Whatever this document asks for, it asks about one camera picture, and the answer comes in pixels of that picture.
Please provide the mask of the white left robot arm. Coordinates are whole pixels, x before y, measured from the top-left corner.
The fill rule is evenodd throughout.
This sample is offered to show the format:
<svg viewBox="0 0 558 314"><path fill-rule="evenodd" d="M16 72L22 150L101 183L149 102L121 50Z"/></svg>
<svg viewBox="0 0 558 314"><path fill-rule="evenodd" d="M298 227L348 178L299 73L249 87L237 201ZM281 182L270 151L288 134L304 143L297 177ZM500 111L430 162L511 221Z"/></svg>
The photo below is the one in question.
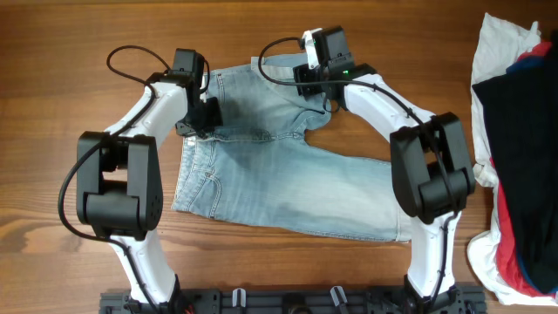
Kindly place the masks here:
<svg viewBox="0 0 558 314"><path fill-rule="evenodd" d="M171 131L203 135L221 123L207 98L206 73L156 72L136 104L103 132L78 139L77 216L92 227L92 240L109 244L131 289L123 310L177 313L184 308L179 279L167 263L157 226L163 209L158 150Z"/></svg>

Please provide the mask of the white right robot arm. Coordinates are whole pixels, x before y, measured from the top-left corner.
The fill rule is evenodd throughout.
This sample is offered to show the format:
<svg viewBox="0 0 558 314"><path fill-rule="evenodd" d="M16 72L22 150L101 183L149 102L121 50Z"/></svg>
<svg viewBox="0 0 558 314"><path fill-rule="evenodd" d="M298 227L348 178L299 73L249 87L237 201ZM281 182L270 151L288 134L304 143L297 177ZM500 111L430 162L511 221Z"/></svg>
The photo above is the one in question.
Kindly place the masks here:
<svg viewBox="0 0 558 314"><path fill-rule="evenodd" d="M455 285L455 229L474 191L461 121L454 113L436 115L415 106L367 64L333 73L299 65L294 80L301 95L324 93L389 142L393 191L412 219L406 280L417 299L434 304Z"/></svg>

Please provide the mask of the light blue denim shorts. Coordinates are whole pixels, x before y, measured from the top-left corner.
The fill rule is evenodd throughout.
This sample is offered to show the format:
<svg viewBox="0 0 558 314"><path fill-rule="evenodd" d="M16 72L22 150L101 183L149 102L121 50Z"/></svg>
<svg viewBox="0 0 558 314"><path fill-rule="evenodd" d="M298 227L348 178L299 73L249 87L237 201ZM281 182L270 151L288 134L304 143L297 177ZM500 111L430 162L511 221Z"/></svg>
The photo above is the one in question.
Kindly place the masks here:
<svg viewBox="0 0 558 314"><path fill-rule="evenodd" d="M314 236L407 242L411 220L393 193L386 161L313 147L305 134L330 121L320 95L300 96L303 54L252 58L211 72L208 96L223 123L183 141L173 209Z"/></svg>

